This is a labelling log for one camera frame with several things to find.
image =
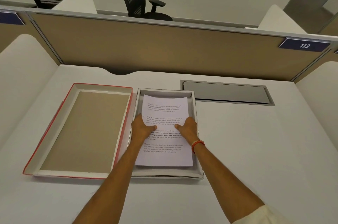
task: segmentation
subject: cubicle number sign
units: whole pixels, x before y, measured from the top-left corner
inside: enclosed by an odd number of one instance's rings
[[[301,50],[301,51],[324,51],[331,43],[330,42],[319,42],[310,41],[294,38],[286,38],[278,48],[290,49],[290,50]]]
[[[20,19],[19,15],[14,12],[2,12],[0,11],[0,23],[12,24],[12,25],[25,25]]]

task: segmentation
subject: red bracelet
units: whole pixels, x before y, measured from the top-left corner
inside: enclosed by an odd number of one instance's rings
[[[194,147],[195,147],[195,145],[198,144],[198,143],[201,143],[201,144],[205,145],[205,144],[204,144],[204,141],[194,141],[194,142],[192,143],[192,145],[191,145],[191,150],[192,150],[193,153],[195,153],[195,152],[194,152]]]

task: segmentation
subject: paper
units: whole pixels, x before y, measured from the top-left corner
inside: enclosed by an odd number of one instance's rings
[[[192,151],[188,142],[175,128],[184,125],[188,118],[188,98],[155,98],[143,96],[142,119],[157,125],[144,141],[135,165],[144,166],[192,166]]]

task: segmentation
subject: gray floor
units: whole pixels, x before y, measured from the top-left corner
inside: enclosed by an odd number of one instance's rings
[[[307,33],[316,34],[332,17],[327,0],[290,0],[284,11]]]

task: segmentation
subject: sleeve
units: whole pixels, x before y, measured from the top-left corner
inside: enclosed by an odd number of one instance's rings
[[[274,214],[267,205],[263,205],[233,224],[291,224],[291,222],[282,215]]]

